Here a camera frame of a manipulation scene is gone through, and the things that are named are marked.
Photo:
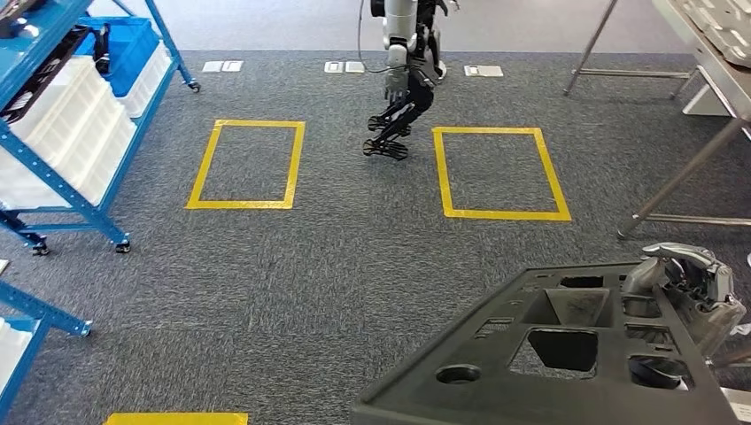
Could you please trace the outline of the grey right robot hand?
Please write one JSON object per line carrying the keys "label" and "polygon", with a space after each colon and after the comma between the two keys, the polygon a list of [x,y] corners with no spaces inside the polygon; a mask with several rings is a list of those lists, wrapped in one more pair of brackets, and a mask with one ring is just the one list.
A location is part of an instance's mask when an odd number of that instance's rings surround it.
{"label": "grey right robot hand", "polygon": [[646,296],[661,289],[701,354],[712,357],[747,313],[734,295],[732,269],[696,245],[654,243],[641,252],[622,292]]}

